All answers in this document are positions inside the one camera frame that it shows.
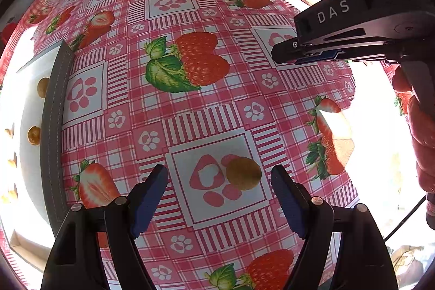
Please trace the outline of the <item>person's right hand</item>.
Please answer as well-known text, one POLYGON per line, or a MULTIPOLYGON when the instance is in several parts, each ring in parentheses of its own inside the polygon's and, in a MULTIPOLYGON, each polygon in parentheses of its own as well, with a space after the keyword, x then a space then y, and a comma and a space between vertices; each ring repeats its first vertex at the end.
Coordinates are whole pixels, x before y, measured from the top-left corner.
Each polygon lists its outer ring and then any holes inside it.
POLYGON ((392 86, 397 92, 411 94, 407 110, 418 181, 425 192, 434 194, 434 120, 420 107, 401 66, 395 69, 392 86))

